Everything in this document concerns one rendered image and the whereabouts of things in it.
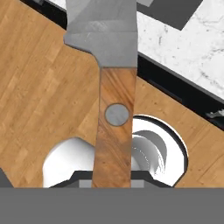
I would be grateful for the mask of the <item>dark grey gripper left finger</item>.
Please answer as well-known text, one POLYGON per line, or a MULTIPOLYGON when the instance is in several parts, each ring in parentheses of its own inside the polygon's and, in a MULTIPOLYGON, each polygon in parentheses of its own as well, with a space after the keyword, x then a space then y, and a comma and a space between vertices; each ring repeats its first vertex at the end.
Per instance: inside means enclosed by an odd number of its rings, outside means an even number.
POLYGON ((90 188, 92 185, 92 174, 91 171, 75 171, 70 179, 53 185, 52 188, 90 188))

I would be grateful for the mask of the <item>dark grey flat panel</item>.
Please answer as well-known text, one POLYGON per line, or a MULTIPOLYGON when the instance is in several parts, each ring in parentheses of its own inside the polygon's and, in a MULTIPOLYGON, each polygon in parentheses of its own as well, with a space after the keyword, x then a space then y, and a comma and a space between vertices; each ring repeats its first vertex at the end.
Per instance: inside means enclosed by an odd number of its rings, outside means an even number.
POLYGON ((136 0, 137 11, 182 30, 203 0, 136 0))

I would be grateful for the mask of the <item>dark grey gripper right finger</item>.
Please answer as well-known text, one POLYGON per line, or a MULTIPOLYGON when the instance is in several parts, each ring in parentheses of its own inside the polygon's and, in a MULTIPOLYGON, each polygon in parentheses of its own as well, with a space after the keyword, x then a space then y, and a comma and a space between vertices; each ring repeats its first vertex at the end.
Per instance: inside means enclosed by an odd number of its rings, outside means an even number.
POLYGON ((144 180, 147 183, 151 183, 154 186, 158 187, 166 187, 171 188, 170 185, 167 185, 163 182, 160 182, 158 180, 155 180, 148 171, 132 171, 131 172, 131 179, 132 180, 144 180))

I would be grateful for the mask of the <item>wooden-handled knife with grey blade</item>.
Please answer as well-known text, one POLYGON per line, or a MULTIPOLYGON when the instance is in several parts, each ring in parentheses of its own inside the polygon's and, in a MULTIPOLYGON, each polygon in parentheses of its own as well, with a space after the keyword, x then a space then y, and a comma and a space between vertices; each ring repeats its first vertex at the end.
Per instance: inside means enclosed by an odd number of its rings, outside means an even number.
POLYGON ((129 187, 137 81, 137 0, 66 0, 64 43, 100 68, 92 186, 129 187))

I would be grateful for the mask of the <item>white round thing, black rim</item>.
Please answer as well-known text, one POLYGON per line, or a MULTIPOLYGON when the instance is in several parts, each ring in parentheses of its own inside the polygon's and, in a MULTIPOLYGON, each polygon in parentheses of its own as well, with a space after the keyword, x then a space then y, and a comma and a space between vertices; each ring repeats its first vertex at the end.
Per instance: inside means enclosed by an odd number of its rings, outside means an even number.
MULTIPOLYGON (((56 144, 43 163, 43 187, 68 180, 77 171, 92 171, 95 147, 79 137, 56 144)), ((133 117, 131 171, 147 171, 160 182, 174 187, 188 166, 186 144, 165 121, 151 115, 133 117)), ((133 188, 153 187, 144 180, 131 180, 133 188)))

